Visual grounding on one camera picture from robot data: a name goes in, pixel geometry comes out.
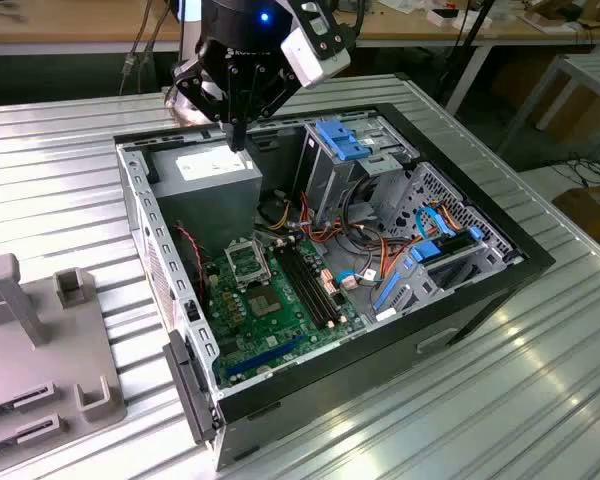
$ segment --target blue pcie slot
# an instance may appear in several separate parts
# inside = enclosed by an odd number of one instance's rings
[[[384,290],[382,291],[380,296],[376,299],[375,303],[373,304],[373,308],[375,310],[378,310],[378,308],[380,308],[380,305],[382,305],[384,303],[384,301],[387,299],[387,297],[391,293],[391,290],[393,290],[393,287],[395,287],[396,283],[398,283],[398,280],[400,280],[400,273],[394,272],[393,275],[391,276],[391,279],[389,280],[389,283],[387,284],[387,286],[384,288]]]
[[[237,375],[238,373],[246,372],[255,367],[259,367],[264,365],[265,363],[275,360],[276,358],[280,358],[283,355],[286,355],[291,350],[295,348],[295,346],[304,340],[304,335],[300,335],[296,338],[289,340],[287,343],[280,345],[279,347],[272,348],[264,353],[256,355],[255,357],[251,357],[247,360],[240,362],[233,367],[229,367],[226,369],[227,375]]]

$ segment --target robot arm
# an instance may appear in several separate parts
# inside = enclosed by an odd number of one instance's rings
[[[196,57],[174,69],[174,84],[222,123],[233,151],[244,149],[250,122],[347,67],[355,43],[323,0],[202,0],[201,14]]]

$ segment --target blue plastic clip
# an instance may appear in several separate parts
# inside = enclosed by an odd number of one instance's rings
[[[353,132],[338,120],[316,122],[316,130],[324,141],[336,151],[340,160],[358,160],[371,155],[371,150],[360,145]]]
[[[411,248],[411,255],[416,259],[416,262],[422,263],[429,257],[433,257],[440,253],[440,249],[429,240],[427,242],[421,242]]]
[[[398,283],[398,280],[400,280],[400,274],[398,272],[394,272],[394,274],[391,276],[391,279],[389,280],[389,283],[373,304],[373,308],[375,310],[378,310],[378,308],[380,308],[380,305],[382,305],[383,302],[387,299],[387,297],[391,293],[391,290],[393,290],[393,287],[395,287],[396,283]]]
[[[476,242],[482,240],[482,238],[484,237],[484,233],[482,233],[482,230],[480,230],[475,225],[469,227],[469,235],[471,235]]]
[[[436,222],[436,225],[438,225],[438,229],[440,230],[440,232],[445,233],[450,237],[455,237],[456,232],[454,232],[447,226],[447,224],[444,221],[444,218],[442,218],[442,215],[437,213],[431,207],[422,207],[416,211],[416,226],[418,227],[422,238],[427,238],[427,232],[424,229],[424,225],[422,224],[422,218],[420,218],[423,212],[429,215],[433,219],[433,221]]]

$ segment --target green circuit board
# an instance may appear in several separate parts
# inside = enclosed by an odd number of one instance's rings
[[[297,251],[316,270],[325,268],[310,241],[301,241]],[[253,377],[364,327],[353,305],[343,297],[337,308],[346,322],[337,322],[333,328],[317,328],[274,255],[264,253],[271,271],[270,284],[249,287],[246,292],[238,290],[226,255],[205,266],[216,277],[210,286],[207,319],[220,347],[214,371],[221,386]],[[289,347],[284,355],[231,374],[231,369],[242,362],[284,345]]]

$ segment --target metal table surface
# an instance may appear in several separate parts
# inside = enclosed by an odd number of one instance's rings
[[[218,478],[600,478],[600,248],[416,86],[330,81],[281,113],[395,104],[557,263],[466,341]],[[111,136],[169,127],[161,95],[0,107],[0,252],[23,280],[81,266],[127,417],[0,478],[216,478],[195,445],[127,230]]]

